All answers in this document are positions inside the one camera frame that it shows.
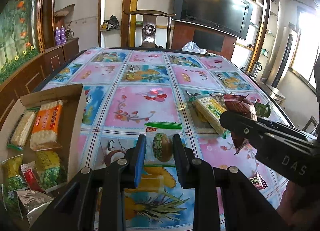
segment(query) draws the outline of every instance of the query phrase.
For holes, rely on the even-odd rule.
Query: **patterned tablecloth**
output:
[[[91,48],[43,89],[74,83],[84,85],[87,98],[78,146],[79,169],[98,169],[123,157],[135,145],[138,135],[144,133],[146,122],[181,122],[181,139],[196,157],[214,167],[237,166],[247,177],[258,171],[268,185],[260,192],[275,208],[279,205],[287,180],[258,162],[250,145],[234,155],[231,136],[219,137],[197,117],[188,101],[195,94],[209,93],[249,95],[253,102],[259,99],[264,104],[270,101],[250,78],[222,56]],[[288,124],[270,103],[269,120]],[[139,192],[126,194],[127,229],[192,229],[194,190],[180,187],[175,168],[144,172],[143,185],[155,192],[144,192],[142,187]],[[181,202],[172,196],[179,197]],[[223,230],[219,190],[218,197]]]

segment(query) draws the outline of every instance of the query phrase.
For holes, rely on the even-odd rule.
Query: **purple bottle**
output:
[[[54,36],[55,36],[55,39],[56,39],[56,46],[60,45],[61,44],[61,38],[60,38],[60,30],[59,30],[58,27],[54,30]]]
[[[61,39],[61,44],[66,43],[66,29],[63,27],[63,25],[60,28],[60,39]]]

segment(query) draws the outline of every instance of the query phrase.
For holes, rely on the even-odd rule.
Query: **television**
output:
[[[252,5],[246,0],[175,0],[174,21],[196,24],[246,39]]]

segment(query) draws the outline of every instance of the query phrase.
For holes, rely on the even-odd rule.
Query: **air conditioner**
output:
[[[298,34],[295,31],[289,27],[284,28],[276,60],[266,82],[268,85],[276,88],[286,75],[297,44],[297,38]]]

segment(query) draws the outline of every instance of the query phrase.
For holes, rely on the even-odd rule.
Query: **metal bolt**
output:
[[[265,133],[267,136],[270,136],[270,137],[272,137],[272,138],[274,138],[275,137],[275,135],[274,134],[270,134],[270,133]]]
[[[232,173],[237,173],[237,172],[239,171],[239,169],[238,169],[237,167],[235,167],[235,166],[231,166],[231,167],[229,168],[229,170],[230,170],[230,172],[232,172]]]
[[[90,168],[89,167],[84,167],[81,169],[81,173],[82,174],[88,174],[90,172]]]
[[[201,164],[201,159],[199,159],[199,158],[194,158],[194,159],[192,159],[192,163],[193,163],[194,165],[200,165],[200,164]]]
[[[125,164],[127,164],[127,160],[126,159],[119,159],[118,160],[118,164],[119,165],[125,165]]]

